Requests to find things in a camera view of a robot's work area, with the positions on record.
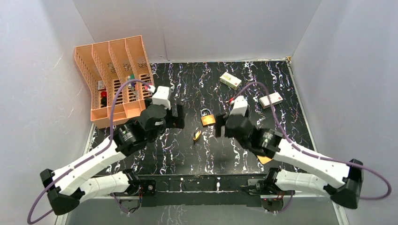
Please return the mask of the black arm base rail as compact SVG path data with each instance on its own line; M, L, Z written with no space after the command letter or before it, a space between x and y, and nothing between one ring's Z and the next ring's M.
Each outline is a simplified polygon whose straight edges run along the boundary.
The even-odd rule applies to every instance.
M335 190L322 179L308 173L294 173L273 168L267 176L194 175L137 176L132 170L91 178L71 195L54 194L51 206L56 215L66 214L80 203L103 195L138 196L145 207L165 200L168 204L218 205L240 204L243 194L249 196L295 194L296 191L331 197Z

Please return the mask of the brass padlock long shackle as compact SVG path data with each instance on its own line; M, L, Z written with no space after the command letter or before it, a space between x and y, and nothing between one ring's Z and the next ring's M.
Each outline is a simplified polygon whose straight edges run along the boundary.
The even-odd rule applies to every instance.
M201 129L198 127L193 132L193 136L192 136L193 144L198 143L200 138L201 138Z

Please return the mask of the orange spiral notebook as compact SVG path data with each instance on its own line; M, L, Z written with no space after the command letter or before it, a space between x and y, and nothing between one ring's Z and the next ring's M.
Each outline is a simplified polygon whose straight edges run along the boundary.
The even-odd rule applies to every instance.
M257 159L262 165L265 165L265 164L269 163L270 161L272 161L271 158L268 158L265 156L257 156Z

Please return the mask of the white green small box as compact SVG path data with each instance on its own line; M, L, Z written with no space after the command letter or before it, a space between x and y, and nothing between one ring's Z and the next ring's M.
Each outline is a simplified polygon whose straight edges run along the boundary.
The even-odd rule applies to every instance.
M240 80L239 78L235 77L234 75L225 72L223 73L220 78L219 78L220 82L227 85L228 87L237 90L238 87L242 84L242 80Z

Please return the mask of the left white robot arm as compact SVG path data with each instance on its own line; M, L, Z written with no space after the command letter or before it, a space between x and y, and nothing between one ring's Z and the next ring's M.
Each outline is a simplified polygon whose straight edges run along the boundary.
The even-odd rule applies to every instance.
M80 203L100 195L137 194L142 184L132 169L99 178L94 175L143 150L148 143L155 142L166 129L183 129L184 108L177 104L176 109L177 115L174 116L171 110L162 105L150 105L75 162L55 171L42 171L40 177L55 215L66 214Z

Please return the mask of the orange plastic file organizer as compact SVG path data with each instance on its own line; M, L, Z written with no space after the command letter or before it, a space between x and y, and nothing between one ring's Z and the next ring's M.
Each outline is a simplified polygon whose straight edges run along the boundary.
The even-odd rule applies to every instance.
M110 40L75 48L75 61L91 92L91 122L97 128L120 125L139 116L152 93L142 83L121 85L130 79L154 84L142 36ZM100 93L107 92L107 107L100 107Z

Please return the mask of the white red small box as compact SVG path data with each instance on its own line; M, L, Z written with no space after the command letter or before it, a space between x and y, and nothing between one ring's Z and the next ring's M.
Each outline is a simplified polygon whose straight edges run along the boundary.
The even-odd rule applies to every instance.
M283 101L282 96L278 93L272 93L267 96L259 98L259 103L263 109L269 108L272 105L277 105Z

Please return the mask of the red black item in organizer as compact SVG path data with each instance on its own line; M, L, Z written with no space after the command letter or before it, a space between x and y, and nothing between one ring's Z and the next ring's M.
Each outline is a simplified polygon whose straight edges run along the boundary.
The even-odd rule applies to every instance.
M100 93L100 107L107 107L107 92L102 91Z

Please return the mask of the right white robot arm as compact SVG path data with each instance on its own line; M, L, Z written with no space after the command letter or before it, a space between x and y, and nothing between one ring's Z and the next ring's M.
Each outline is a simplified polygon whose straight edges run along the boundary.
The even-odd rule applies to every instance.
M234 138L242 148L256 156L288 163L304 172L270 168L261 185L270 194L300 191L328 196L334 203L357 209L363 182L363 171L352 165L332 162L322 154L289 143L283 135L270 128L258 128L243 115L219 114L215 118L215 136Z

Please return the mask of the brass padlock centre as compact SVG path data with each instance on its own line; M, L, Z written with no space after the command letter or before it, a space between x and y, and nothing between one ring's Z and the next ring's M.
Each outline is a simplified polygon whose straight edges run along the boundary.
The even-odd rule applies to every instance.
M209 109L207 108L202 109L200 111L200 114L201 114L201 122L203 127L212 126L216 123L215 117Z

